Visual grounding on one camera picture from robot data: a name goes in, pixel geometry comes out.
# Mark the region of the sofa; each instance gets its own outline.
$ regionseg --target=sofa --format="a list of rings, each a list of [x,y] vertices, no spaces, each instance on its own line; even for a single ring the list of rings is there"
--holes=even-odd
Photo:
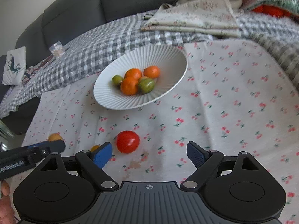
[[[49,47],[57,41],[63,45],[90,29],[107,22],[158,8],[175,0],[56,0],[18,38],[15,48],[26,46],[26,67],[34,66],[50,55]],[[6,55],[0,57],[0,77]],[[9,86],[0,84],[2,101]],[[1,119],[16,134],[26,133],[38,108],[35,97],[18,111]]]

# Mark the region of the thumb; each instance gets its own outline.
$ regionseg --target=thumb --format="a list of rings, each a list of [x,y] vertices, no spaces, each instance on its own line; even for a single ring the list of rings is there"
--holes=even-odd
[[[3,182],[2,182],[1,192],[2,192],[5,196],[8,196],[8,195],[9,195],[10,189],[9,189],[9,185],[8,185],[8,183],[7,183],[6,181],[3,181]]]

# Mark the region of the oval white plate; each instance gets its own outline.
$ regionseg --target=oval white plate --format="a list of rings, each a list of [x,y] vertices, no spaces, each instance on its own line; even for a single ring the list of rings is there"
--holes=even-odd
[[[126,96],[113,86],[112,77],[124,77],[127,70],[138,68],[143,71],[149,66],[160,68],[155,88],[147,94]],[[117,58],[99,75],[94,86],[97,102],[105,108],[128,110],[147,105],[170,92],[186,73],[188,59],[185,53],[171,45],[149,45],[132,50]]]

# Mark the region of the red tomato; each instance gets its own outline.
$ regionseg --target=red tomato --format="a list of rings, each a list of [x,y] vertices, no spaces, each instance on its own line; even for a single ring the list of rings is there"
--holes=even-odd
[[[116,136],[116,147],[121,153],[132,153],[139,146],[139,136],[130,130],[120,132]]]

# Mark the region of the cherry print tablecloth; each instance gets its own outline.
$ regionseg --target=cherry print tablecloth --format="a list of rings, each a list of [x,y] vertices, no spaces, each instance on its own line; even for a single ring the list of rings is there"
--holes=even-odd
[[[59,132],[63,156],[109,141],[113,156],[104,167],[122,181],[182,182],[195,167],[186,143],[226,155],[250,152],[284,187],[287,203],[280,220],[294,224],[299,210],[299,97],[274,59],[246,40],[185,44],[189,68],[166,96],[144,107],[113,111],[94,99],[98,74],[44,93],[24,145]],[[141,138],[132,154],[117,151],[123,130]],[[28,174],[15,176],[12,189]]]

